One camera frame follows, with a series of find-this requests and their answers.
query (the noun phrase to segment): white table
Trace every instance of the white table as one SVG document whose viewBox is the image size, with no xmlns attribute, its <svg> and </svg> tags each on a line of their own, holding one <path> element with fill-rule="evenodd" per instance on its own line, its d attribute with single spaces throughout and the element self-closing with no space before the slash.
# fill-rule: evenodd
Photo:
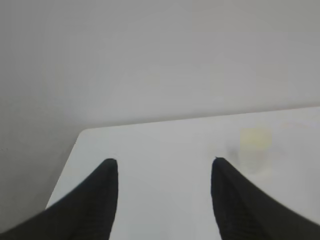
<svg viewBox="0 0 320 240">
<path fill-rule="evenodd" d="M 319 143 L 320 107 L 87 129 L 47 206 L 115 158 L 119 197 L 111 240 L 220 240 L 210 195 L 218 156 L 320 224 Z"/>
</svg>

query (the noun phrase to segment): white wall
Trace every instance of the white wall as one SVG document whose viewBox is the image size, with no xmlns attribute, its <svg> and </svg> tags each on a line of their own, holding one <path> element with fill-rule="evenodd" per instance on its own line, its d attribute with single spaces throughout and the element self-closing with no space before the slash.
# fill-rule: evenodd
<svg viewBox="0 0 320 240">
<path fill-rule="evenodd" d="M 85 128 L 320 104 L 318 0 L 1 0 L 0 230 Z"/>
</svg>

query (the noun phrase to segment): white surface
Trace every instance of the white surface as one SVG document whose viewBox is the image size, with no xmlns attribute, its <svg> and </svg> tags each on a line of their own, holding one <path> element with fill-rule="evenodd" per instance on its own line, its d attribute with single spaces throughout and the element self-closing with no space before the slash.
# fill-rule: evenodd
<svg viewBox="0 0 320 240">
<path fill-rule="evenodd" d="M 241 134 L 272 137 L 248 170 Z M 112 240 L 218 240 L 210 196 L 211 164 L 227 158 L 247 178 L 290 209 L 320 224 L 320 107 L 195 118 L 83 131 L 48 206 L 104 159 L 119 170 Z"/>
<path fill-rule="evenodd" d="M 44 208 L 83 129 L 319 106 L 319 9 L 0 0 L 0 229 Z"/>
</svg>

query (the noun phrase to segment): gray wall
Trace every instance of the gray wall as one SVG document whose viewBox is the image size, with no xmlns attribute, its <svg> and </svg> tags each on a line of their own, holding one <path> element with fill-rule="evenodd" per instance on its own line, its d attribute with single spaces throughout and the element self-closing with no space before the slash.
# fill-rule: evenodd
<svg viewBox="0 0 320 240">
<path fill-rule="evenodd" d="M 320 104 L 318 0 L 1 0 L 0 231 L 85 128 Z"/>
</svg>

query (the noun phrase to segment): yellow object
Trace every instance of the yellow object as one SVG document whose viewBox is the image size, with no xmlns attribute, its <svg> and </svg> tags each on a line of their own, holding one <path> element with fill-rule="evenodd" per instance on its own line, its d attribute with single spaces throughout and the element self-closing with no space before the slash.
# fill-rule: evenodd
<svg viewBox="0 0 320 240">
<path fill-rule="evenodd" d="M 240 148 L 266 150 L 271 146 L 272 135 L 266 128 L 245 128 L 240 133 Z"/>
</svg>

